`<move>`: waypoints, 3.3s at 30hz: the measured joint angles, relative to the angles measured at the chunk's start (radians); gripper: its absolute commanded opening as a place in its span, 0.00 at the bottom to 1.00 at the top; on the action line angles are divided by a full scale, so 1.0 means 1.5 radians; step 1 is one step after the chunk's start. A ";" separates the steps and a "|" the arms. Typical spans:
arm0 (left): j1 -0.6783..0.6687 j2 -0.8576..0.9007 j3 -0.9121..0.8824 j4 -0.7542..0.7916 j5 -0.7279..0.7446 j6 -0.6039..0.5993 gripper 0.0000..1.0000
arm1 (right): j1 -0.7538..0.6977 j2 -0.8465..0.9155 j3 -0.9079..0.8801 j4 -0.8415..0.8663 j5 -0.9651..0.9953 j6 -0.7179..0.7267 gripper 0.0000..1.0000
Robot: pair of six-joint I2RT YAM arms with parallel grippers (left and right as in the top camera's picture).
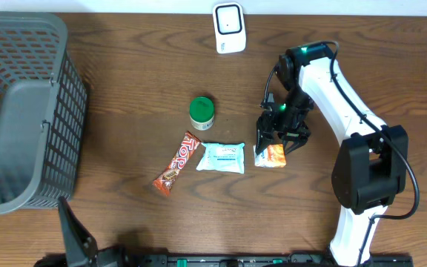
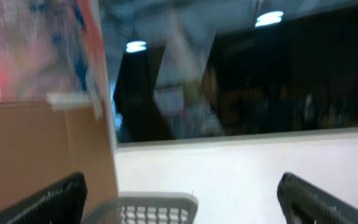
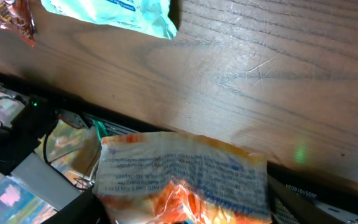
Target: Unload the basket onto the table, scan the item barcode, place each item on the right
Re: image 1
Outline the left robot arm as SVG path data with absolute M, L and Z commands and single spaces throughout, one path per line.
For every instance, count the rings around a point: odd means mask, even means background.
M 128 267 L 133 263 L 122 245 L 99 249 L 93 235 L 80 223 L 65 197 L 58 198 L 64 254 L 48 254 L 34 267 Z

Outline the red Top chocolate bar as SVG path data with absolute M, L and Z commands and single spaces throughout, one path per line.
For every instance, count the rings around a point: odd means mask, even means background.
M 165 196 L 169 196 L 173 184 L 179 176 L 179 172 L 185 167 L 200 143 L 200 139 L 194 136 L 191 132 L 186 131 L 176 154 L 173 156 L 173 159 L 167 168 L 152 182 L 152 185 Z

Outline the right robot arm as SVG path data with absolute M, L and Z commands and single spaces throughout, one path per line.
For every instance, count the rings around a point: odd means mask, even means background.
M 408 135 L 400 125 L 389 126 L 375 115 L 343 76 L 331 41 L 293 47 L 279 56 L 271 71 L 287 90 L 284 103 L 266 91 L 256 122 L 254 154 L 279 141 L 285 154 L 301 148 L 311 132 L 305 118 L 319 108 L 339 144 L 331 173 L 341 205 L 336 234 L 328 255 L 315 256 L 317 265 L 393 266 L 392 257 L 373 257 L 371 241 L 377 223 L 406 186 Z

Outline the green lid jar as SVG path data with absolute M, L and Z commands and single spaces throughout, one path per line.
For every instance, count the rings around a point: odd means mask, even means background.
M 196 97 L 189 107 L 192 126 L 199 131 L 206 131 L 214 124 L 215 108 L 213 102 L 204 96 Z

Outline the orange tissue pack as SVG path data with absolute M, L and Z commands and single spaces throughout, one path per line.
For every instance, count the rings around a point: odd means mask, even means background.
M 269 145 L 259 154 L 254 153 L 254 165 L 261 168 L 283 168 L 286 166 L 282 144 Z

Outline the teal wet wipes pack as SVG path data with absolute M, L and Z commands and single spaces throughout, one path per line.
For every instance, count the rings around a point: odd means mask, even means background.
M 198 171 L 245 173 L 244 143 L 202 143 L 205 152 L 197 165 Z

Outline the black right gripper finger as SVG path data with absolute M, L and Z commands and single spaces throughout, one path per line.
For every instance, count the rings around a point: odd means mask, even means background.
M 264 129 L 257 128 L 255 154 L 261 154 L 274 141 L 274 133 Z
M 301 148 L 308 141 L 310 133 L 308 131 L 301 133 L 282 133 L 280 139 L 284 148 L 284 154 L 288 155 L 290 152 Z

